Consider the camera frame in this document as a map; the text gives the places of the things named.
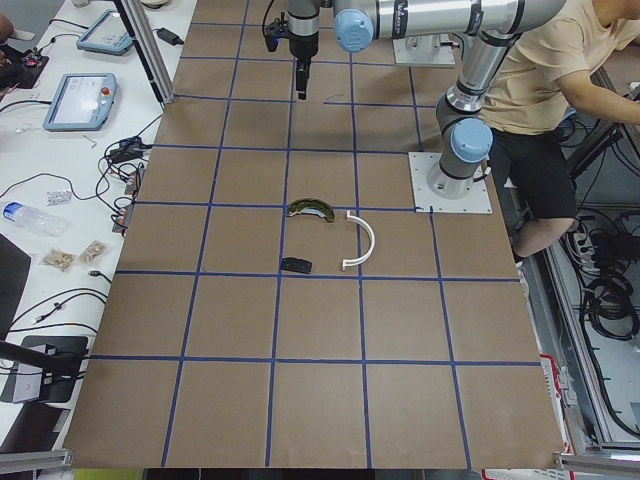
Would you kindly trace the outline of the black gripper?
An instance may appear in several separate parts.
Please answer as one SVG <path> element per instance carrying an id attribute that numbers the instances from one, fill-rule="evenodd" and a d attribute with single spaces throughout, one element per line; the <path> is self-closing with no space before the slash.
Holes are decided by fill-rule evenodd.
<path id="1" fill-rule="evenodd" d="M 310 77 L 310 58 L 298 58 L 295 67 L 295 89 L 299 100 L 307 99 L 308 81 Z"/>

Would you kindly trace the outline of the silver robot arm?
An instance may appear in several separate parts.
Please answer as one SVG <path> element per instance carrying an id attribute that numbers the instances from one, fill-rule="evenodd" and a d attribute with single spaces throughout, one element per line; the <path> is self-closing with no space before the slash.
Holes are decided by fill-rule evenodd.
<path id="1" fill-rule="evenodd" d="M 308 60 L 318 52 L 320 9 L 332 8 L 332 0 L 288 0 L 289 50 L 298 60 Z"/>
<path id="2" fill-rule="evenodd" d="M 351 153 L 355 197 L 365 164 L 438 159 L 411 192 L 459 200 L 483 180 L 493 137 L 478 119 L 500 64 L 558 1 L 289 1 L 265 24 L 294 63 L 298 149 Z"/>

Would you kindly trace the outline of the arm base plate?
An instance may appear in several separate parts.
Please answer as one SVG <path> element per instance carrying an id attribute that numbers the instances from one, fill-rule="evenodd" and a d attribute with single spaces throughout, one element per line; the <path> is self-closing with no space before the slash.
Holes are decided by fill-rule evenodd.
<path id="1" fill-rule="evenodd" d="M 423 35 L 393 41 L 395 62 L 409 67 L 453 68 L 459 44 L 448 35 Z"/>
<path id="2" fill-rule="evenodd" d="M 454 179 L 441 169 L 440 157 L 435 152 L 408 154 L 415 210 L 434 214 L 491 214 L 482 169 L 477 167 L 468 179 Z"/>

